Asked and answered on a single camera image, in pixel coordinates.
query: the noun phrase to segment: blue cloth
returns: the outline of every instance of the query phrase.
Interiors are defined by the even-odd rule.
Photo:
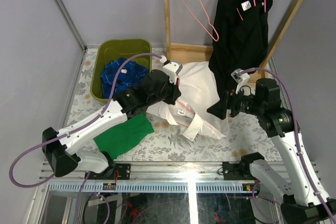
[[[120,65],[125,61],[125,58],[113,60],[105,66],[105,70],[101,73],[100,77],[103,82],[102,87],[105,98],[110,96],[114,77]],[[145,74],[149,73],[149,70],[146,67],[137,64],[135,61],[128,62],[123,69],[127,70],[127,73],[121,72],[118,75],[113,97],[130,86],[137,88],[139,82],[143,80]]]

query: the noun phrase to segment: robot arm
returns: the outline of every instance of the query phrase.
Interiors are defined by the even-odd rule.
[[[279,151],[291,183],[275,172],[259,153],[242,156],[236,169],[229,170],[229,165],[225,168],[223,165],[223,169],[229,173],[239,174],[241,177],[256,178],[261,181],[281,203],[281,211],[287,223],[311,223],[327,219],[328,214],[303,170],[297,153],[292,113],[281,107],[279,85],[273,79],[259,79],[256,82],[255,95],[244,95],[241,87],[247,84],[249,76],[246,73],[239,75],[240,71],[236,70],[232,74],[238,82],[237,90],[227,91],[224,98],[210,107],[208,112],[222,118],[225,117],[227,109],[231,110],[232,117],[239,112],[255,115],[260,126]],[[330,199],[316,176],[305,151],[301,133],[299,133],[299,143],[308,173],[318,188],[318,194],[335,213],[336,200]]]
[[[114,170],[114,162],[107,153],[81,151],[88,141],[125,122],[135,115],[145,113],[150,105],[164,101],[174,104],[181,95],[177,85],[177,75],[182,69],[179,62],[167,61],[164,57],[163,70],[152,70],[138,88],[127,88],[115,95],[114,100],[82,121],[56,132],[53,128],[43,131],[43,142],[67,134],[68,136],[43,147],[43,152],[56,177],[62,177],[75,169],[88,170],[97,174],[110,176]],[[92,119],[100,116],[94,123]],[[73,129],[81,129],[69,134]]]

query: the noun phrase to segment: table surface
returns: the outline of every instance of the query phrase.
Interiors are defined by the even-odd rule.
[[[90,94],[90,85],[97,49],[88,49],[75,98],[71,107],[68,125],[74,124],[101,108],[104,103]],[[165,55],[165,48],[153,48],[156,54]],[[152,59],[152,68],[161,69],[159,60]],[[242,155],[259,152],[267,161],[280,161],[281,157],[260,128],[255,116],[240,113],[230,118],[227,137],[216,140],[198,135],[193,142],[181,135],[180,126],[169,125],[164,119],[147,114],[154,133],[148,134],[136,147],[120,155],[118,161],[238,161]],[[82,150],[98,152],[97,145],[89,140]]]

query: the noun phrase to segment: wooden rack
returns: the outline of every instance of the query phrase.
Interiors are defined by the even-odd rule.
[[[303,0],[291,0],[282,20],[279,23],[279,26],[277,27],[272,39],[269,42],[267,57],[260,65],[261,67],[265,67],[267,65],[270,57],[275,52],[275,49],[279,45],[302,2]],[[171,43],[170,0],[164,0],[164,13],[167,58],[169,60],[178,60],[181,63],[209,60],[213,51],[212,46]],[[264,72],[256,72],[251,75],[249,83],[253,85],[255,84],[256,80],[263,77],[265,77]]]

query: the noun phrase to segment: white garment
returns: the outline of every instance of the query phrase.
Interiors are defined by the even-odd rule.
[[[214,74],[209,62],[183,65],[179,73],[182,95],[175,105],[165,102],[148,107],[147,112],[159,116],[172,125],[180,125],[182,135],[193,141],[197,134],[221,139],[228,134],[228,120],[221,120],[206,110],[219,101]]]

